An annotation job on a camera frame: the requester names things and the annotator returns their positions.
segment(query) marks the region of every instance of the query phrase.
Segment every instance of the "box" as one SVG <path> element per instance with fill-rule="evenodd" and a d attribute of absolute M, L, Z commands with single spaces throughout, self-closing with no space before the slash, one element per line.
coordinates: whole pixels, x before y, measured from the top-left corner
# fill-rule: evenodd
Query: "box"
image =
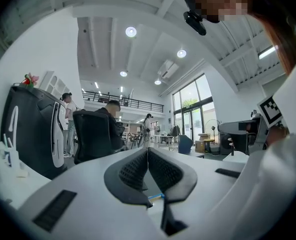
<path fill-rule="evenodd" d="M 197 152 L 204 152 L 204 142 L 202 141 L 199 141 L 199 140 L 196 140 L 195 141 L 195 145 L 196 145 L 196 148 L 195 148 L 195 150 L 197 151 Z"/>

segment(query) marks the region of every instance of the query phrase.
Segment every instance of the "glass door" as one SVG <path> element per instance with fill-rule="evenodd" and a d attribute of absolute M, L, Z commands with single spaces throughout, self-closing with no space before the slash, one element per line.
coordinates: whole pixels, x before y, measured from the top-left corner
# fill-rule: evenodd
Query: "glass door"
<path fill-rule="evenodd" d="M 203 133 L 201 109 L 197 108 L 191 111 L 192 114 L 192 125 L 193 125 L 193 141 L 200 139 L 198 134 Z"/>
<path fill-rule="evenodd" d="M 184 122 L 184 133 L 188 138 L 192 138 L 192 124 L 191 124 L 191 111 L 188 111 L 183 114 Z"/>

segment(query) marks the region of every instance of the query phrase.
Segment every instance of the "black hair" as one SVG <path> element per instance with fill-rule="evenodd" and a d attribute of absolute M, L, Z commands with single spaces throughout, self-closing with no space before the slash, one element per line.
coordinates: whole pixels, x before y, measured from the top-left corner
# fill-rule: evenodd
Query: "black hair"
<path fill-rule="evenodd" d="M 119 109 L 121 110 L 120 103 L 119 103 L 117 100 L 110 100 L 110 101 L 108 102 L 108 105 L 118 106 Z"/>
<path fill-rule="evenodd" d="M 67 96 L 72 96 L 72 93 L 64 93 L 62 94 L 62 100 L 64 100 Z"/>

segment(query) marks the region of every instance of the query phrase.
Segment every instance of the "office chair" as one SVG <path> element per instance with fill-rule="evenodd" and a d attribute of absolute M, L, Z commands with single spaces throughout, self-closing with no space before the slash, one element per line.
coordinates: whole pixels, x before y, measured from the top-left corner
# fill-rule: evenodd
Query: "office chair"
<path fill-rule="evenodd" d="M 92 111 L 76 111 L 73 120 L 78 136 L 78 150 L 74 163 L 102 158 L 125 150 L 113 149 L 109 133 L 109 117 L 106 114 Z"/>
<path fill-rule="evenodd" d="M 192 145 L 193 141 L 190 138 L 188 138 L 186 135 L 179 135 L 178 152 L 180 154 L 189 154 Z"/>

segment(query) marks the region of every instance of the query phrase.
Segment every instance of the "camera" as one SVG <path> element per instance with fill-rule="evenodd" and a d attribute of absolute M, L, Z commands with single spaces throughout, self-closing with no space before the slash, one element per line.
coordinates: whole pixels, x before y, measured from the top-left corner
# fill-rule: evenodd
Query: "camera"
<path fill-rule="evenodd" d="M 195 12 L 190 10 L 189 12 L 186 11 L 184 14 L 184 20 L 194 29 L 196 30 L 199 35 L 205 36 L 207 34 L 207 31 L 204 27 L 202 22 L 202 17 L 197 15 Z"/>

